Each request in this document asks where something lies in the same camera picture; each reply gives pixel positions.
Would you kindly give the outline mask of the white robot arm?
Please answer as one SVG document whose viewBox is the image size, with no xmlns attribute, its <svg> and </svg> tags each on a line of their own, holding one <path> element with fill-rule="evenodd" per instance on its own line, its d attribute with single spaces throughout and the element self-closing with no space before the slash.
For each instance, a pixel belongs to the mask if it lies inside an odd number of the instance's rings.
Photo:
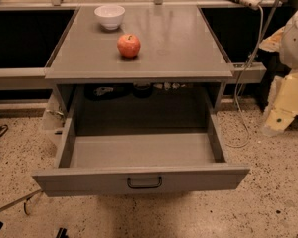
<svg viewBox="0 0 298 238">
<path fill-rule="evenodd" d="M 298 115 L 298 10 L 259 47 L 268 52 L 279 52 L 280 62 L 290 68 L 284 78 L 273 80 L 268 105 L 264 111 L 262 133 L 266 136 L 281 134 Z"/>
</svg>

